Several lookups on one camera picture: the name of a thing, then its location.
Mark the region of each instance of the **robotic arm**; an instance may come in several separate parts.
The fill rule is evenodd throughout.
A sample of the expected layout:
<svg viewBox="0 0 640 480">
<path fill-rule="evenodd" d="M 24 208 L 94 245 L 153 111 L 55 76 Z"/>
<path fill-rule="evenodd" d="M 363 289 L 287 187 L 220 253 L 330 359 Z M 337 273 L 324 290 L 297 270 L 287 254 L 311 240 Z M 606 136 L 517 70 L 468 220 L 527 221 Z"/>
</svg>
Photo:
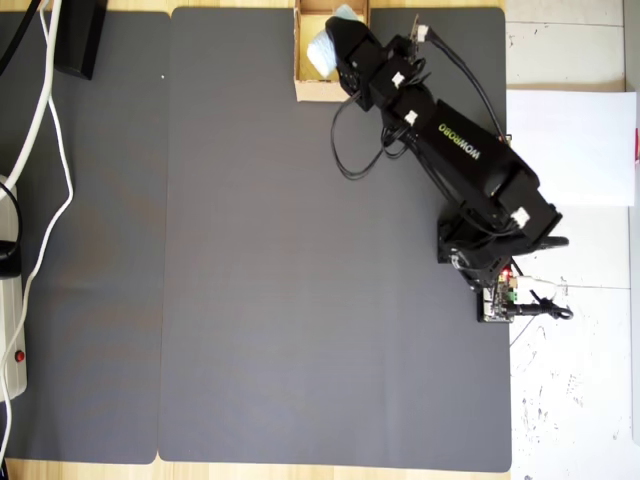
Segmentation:
<svg viewBox="0 0 640 480">
<path fill-rule="evenodd" d="M 417 18 L 409 36 L 395 36 L 386 46 L 365 24 L 351 19 L 332 17 L 325 31 L 333 44 L 340 85 L 350 96 L 336 118 L 354 102 L 364 111 L 375 106 L 382 113 L 380 154 L 360 172 L 348 171 L 337 156 L 334 118 L 333 153 L 343 175 L 358 180 L 382 152 L 397 158 L 410 150 L 457 207 L 453 217 L 438 222 L 438 261 L 450 263 L 478 294 L 478 319 L 510 322 L 515 315 L 539 313 L 570 318 L 570 310 L 540 300 L 534 292 L 538 305 L 515 304 L 513 257 L 568 245 L 568 240 L 549 236 L 562 215 L 540 195 L 538 177 L 507 144 L 484 90 L 464 62 L 432 29 L 418 25 Z M 423 83 L 426 77 L 420 76 L 426 61 L 417 58 L 418 43 L 425 41 L 467 75 L 487 106 L 498 137 L 433 98 Z M 404 146 L 390 154 L 387 148 L 394 141 Z"/>
</svg>

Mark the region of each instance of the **black cable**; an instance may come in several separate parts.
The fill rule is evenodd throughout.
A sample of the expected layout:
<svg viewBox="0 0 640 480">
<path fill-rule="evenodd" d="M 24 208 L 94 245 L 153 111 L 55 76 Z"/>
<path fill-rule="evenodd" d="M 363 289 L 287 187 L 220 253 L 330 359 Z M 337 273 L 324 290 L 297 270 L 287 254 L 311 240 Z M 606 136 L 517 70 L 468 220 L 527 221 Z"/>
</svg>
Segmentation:
<svg viewBox="0 0 640 480">
<path fill-rule="evenodd" d="M 367 174 L 371 171 L 371 169 L 375 166 L 375 164 L 378 162 L 378 160 L 384 153 L 384 148 L 381 148 L 380 151 L 375 155 L 375 157 L 373 157 L 371 162 L 369 162 L 369 164 L 365 168 L 356 172 L 353 172 L 349 170 L 347 167 L 345 167 L 342 161 L 340 160 L 340 157 L 338 156 L 338 151 L 336 149 L 336 142 L 335 142 L 336 122 L 340 114 L 344 111 L 344 109 L 347 108 L 356 100 L 358 100 L 358 98 L 360 98 L 360 92 L 356 92 L 352 97 L 345 100 L 342 103 L 342 105 L 340 105 L 340 108 L 338 108 L 338 111 L 336 111 L 336 114 L 333 116 L 333 122 L 331 122 L 331 151 L 333 152 L 333 158 L 336 161 L 336 165 L 338 165 L 338 169 L 340 169 L 340 173 L 342 173 L 344 178 L 346 178 L 347 180 L 351 180 L 352 182 L 356 180 L 360 180 L 361 178 L 364 178 L 365 176 L 367 176 Z"/>
<path fill-rule="evenodd" d="M 523 277 L 522 270 L 514 259 L 511 259 L 511 265 L 515 268 L 518 275 Z M 549 315 L 555 320 L 571 320 L 573 318 L 573 312 L 569 308 L 562 308 L 553 303 L 548 298 L 540 298 L 535 290 L 529 290 L 533 298 L 538 302 L 538 305 L 512 305 L 508 306 L 508 313 L 510 315 Z"/>
<path fill-rule="evenodd" d="M 496 113 L 493 110 L 493 107 L 491 106 L 491 102 L 489 101 L 489 97 L 485 93 L 484 89 L 482 88 L 482 85 L 480 85 L 480 82 L 475 77 L 473 72 L 469 69 L 469 67 L 467 67 L 467 64 L 464 63 L 464 60 L 462 60 L 458 56 L 458 54 L 456 54 L 456 52 L 454 52 L 451 49 L 451 47 L 449 47 L 449 45 L 447 45 L 444 42 L 444 40 L 442 40 L 432 28 L 430 28 L 428 33 L 427 33 L 427 40 L 430 41 L 431 43 L 433 43 L 433 45 L 436 48 L 438 48 L 440 51 L 442 51 L 442 53 L 444 53 L 447 56 L 447 58 L 449 60 L 451 60 L 451 62 L 456 67 L 458 67 L 462 71 L 462 73 L 464 73 L 465 76 L 469 79 L 469 81 L 471 82 L 473 87 L 478 92 L 478 95 L 480 95 L 480 98 L 482 98 L 484 106 L 489 111 L 489 115 L 491 116 L 491 121 L 493 122 L 493 125 L 495 126 L 496 131 L 498 132 L 498 136 L 500 137 L 500 140 L 502 140 L 502 142 L 504 144 L 506 144 L 507 143 L 507 139 L 504 136 L 504 132 L 502 131 L 502 127 L 500 127 L 500 122 L 498 121 L 498 117 L 496 116 Z"/>
<path fill-rule="evenodd" d="M 13 35 L 11 42 L 9 42 L 9 46 L 4 51 L 2 58 L 0 58 L 0 75 L 4 73 L 5 69 L 9 65 L 9 62 L 11 62 L 11 59 L 13 58 L 13 54 L 16 53 L 20 42 L 22 42 L 22 38 L 24 37 L 24 34 L 26 33 L 27 28 L 31 23 L 31 19 L 33 19 L 34 15 L 38 11 L 38 5 L 40 5 L 40 0 L 31 0 L 31 3 L 29 4 L 27 11 L 22 17 L 22 21 L 20 22 L 16 33 Z"/>
<path fill-rule="evenodd" d="M 16 214 L 18 216 L 18 236 L 9 251 L 0 252 L 0 261 L 3 261 L 11 258 L 18 251 L 18 247 L 20 246 L 20 240 L 22 240 L 22 212 L 20 211 L 18 200 L 16 200 L 16 197 L 11 193 L 11 190 L 9 190 L 2 182 L 0 182 L 0 189 L 4 190 L 4 193 L 7 194 L 7 197 L 9 197 L 9 200 L 13 203 L 13 207 L 16 209 Z"/>
</svg>

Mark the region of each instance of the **white cable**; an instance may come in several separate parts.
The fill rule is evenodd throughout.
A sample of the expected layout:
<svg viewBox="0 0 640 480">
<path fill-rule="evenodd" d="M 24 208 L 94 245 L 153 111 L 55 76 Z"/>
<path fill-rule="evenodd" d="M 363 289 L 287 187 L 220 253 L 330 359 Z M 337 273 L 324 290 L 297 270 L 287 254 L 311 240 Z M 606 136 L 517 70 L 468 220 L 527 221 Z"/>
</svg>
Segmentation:
<svg viewBox="0 0 640 480">
<path fill-rule="evenodd" d="M 54 11 L 56 6 L 58 7 L 58 11 L 59 11 L 60 3 L 62 3 L 62 0 L 55 0 Z M 42 7 L 40 7 L 40 23 L 42 24 L 42 31 L 44 33 L 44 38 L 48 45 L 47 54 L 49 52 L 49 46 L 51 46 L 52 44 L 55 45 L 56 33 L 54 30 L 54 27 L 55 28 L 58 27 L 57 22 L 55 24 L 53 23 L 53 17 L 52 17 L 51 30 L 50 32 L 47 30 L 47 23 L 44 19 L 44 10 L 45 8 L 47 8 L 48 5 L 49 5 L 49 0 L 45 0 Z M 42 239 L 42 245 L 40 246 L 40 253 L 38 254 L 38 260 L 36 262 L 35 267 L 33 267 L 33 270 L 29 274 L 29 277 L 27 278 L 27 282 L 24 287 L 24 295 L 22 299 L 22 315 L 20 316 L 20 321 L 18 322 L 16 330 L 13 333 L 13 337 L 11 337 L 11 340 L 7 344 L 7 349 L 5 350 L 4 355 L 2 356 L 2 360 L 0 360 L 0 388 L 2 388 L 2 394 L 4 395 L 4 404 L 7 411 L 7 424 L 4 430 L 4 437 L 2 439 L 2 448 L 0 449 L 0 463 L 2 463 L 5 452 L 7 450 L 7 443 L 9 442 L 9 435 L 11 433 L 11 423 L 13 420 L 13 413 L 11 411 L 11 400 L 9 397 L 9 389 L 7 388 L 7 381 L 5 378 L 5 368 L 7 366 L 7 359 L 9 358 L 9 351 L 11 350 L 11 348 L 13 347 L 13 344 L 18 338 L 19 332 L 24 327 L 24 322 L 27 318 L 27 307 L 29 305 L 29 293 L 31 292 L 31 283 L 33 283 L 33 279 L 36 278 L 36 275 L 38 275 L 38 272 L 40 271 L 40 266 L 42 265 L 42 260 L 44 258 L 44 254 L 47 249 L 47 243 L 49 242 L 51 231 L 53 230 L 53 227 L 55 226 L 60 216 L 65 212 L 65 210 L 73 200 L 73 183 L 71 182 L 71 174 L 69 173 L 69 164 L 67 163 L 67 156 L 64 151 L 64 143 L 62 141 L 62 130 L 60 128 L 60 120 L 58 119 L 58 112 L 56 111 L 56 106 L 53 103 L 53 98 L 51 97 L 50 93 L 47 97 L 47 102 L 49 104 L 49 109 L 51 110 L 51 115 L 53 116 L 53 123 L 56 127 L 58 149 L 60 151 L 60 159 L 62 160 L 62 168 L 64 169 L 64 177 L 65 177 L 65 180 L 67 181 L 69 196 L 67 197 L 67 200 L 62 204 L 62 206 L 58 209 L 58 211 L 55 213 L 55 215 L 49 222 L 49 225 L 47 226 L 47 230 L 44 233 L 44 238 Z"/>
<path fill-rule="evenodd" d="M 5 186 L 9 190 L 15 187 L 16 183 L 18 182 L 18 178 L 20 178 L 22 170 L 27 163 L 29 155 L 31 155 L 31 149 L 33 148 L 33 144 L 36 141 L 38 131 L 40 130 L 40 124 L 42 123 L 42 118 L 44 117 L 44 112 L 47 109 L 47 101 L 51 96 L 51 88 L 53 85 L 53 60 L 55 57 L 56 37 L 58 35 L 58 21 L 60 20 L 61 5 L 62 0 L 56 0 L 51 12 L 51 28 L 49 30 L 50 41 L 47 42 L 47 60 L 45 64 L 42 91 L 40 92 L 40 98 L 38 99 L 36 111 L 33 114 L 33 120 L 31 121 L 31 126 L 29 127 L 27 138 L 22 145 L 22 150 L 20 151 L 20 155 L 18 155 L 18 160 L 16 160 L 16 164 L 14 165 L 13 170 L 11 171 L 11 174 L 9 175 L 5 183 Z M 6 196 L 7 194 L 4 193 L 4 191 L 0 192 L 0 200 L 2 200 Z"/>
</svg>

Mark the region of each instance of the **black device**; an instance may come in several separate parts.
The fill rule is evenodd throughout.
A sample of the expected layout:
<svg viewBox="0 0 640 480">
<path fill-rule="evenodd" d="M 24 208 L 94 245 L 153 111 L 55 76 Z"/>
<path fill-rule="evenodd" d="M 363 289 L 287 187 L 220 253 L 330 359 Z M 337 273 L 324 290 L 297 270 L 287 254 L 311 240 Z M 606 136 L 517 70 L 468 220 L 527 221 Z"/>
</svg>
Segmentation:
<svg viewBox="0 0 640 480">
<path fill-rule="evenodd" d="M 55 67 L 91 80 L 96 63 L 107 0 L 64 0 L 56 39 Z"/>
<path fill-rule="evenodd" d="M 514 256 L 568 245 L 568 240 L 549 235 L 562 215 L 538 191 L 535 172 L 508 145 L 484 90 L 462 59 L 433 29 L 419 26 L 417 18 L 410 35 L 396 35 L 386 46 L 358 21 L 332 17 L 325 30 L 334 45 L 340 85 L 350 96 L 336 118 L 354 102 L 364 111 L 375 106 L 382 113 L 382 148 L 360 172 L 350 172 L 340 162 L 333 144 L 334 118 L 332 148 L 343 175 L 358 180 L 383 152 L 398 158 L 410 150 L 457 207 L 454 215 L 438 222 L 438 261 L 452 264 L 478 294 L 479 320 L 511 321 L 524 311 L 570 318 L 569 310 L 546 299 L 545 308 L 539 304 L 518 309 L 514 297 L 506 294 L 510 287 L 503 272 L 511 273 Z M 426 60 L 417 58 L 419 37 L 431 41 L 467 75 L 487 106 L 498 136 L 434 99 L 424 84 L 428 75 L 421 76 Z M 389 153 L 395 141 L 404 146 Z"/>
</svg>

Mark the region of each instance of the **power strip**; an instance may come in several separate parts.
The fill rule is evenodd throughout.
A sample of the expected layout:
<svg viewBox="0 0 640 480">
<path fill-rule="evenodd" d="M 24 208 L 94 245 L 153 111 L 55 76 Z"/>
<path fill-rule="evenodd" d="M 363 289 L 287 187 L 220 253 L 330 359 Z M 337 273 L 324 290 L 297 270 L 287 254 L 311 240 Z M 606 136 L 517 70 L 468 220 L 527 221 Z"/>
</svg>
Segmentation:
<svg viewBox="0 0 640 480">
<path fill-rule="evenodd" d="M 0 240 L 16 239 L 18 234 L 18 216 L 8 198 L 0 202 Z M 22 278 L 0 280 L 0 357 L 7 349 L 7 342 L 16 331 L 16 324 L 22 315 Z M 9 396 L 17 397 L 27 388 L 27 360 L 24 343 L 24 329 L 18 335 L 7 360 L 6 379 Z M 4 396 L 0 391 L 0 402 Z"/>
</svg>

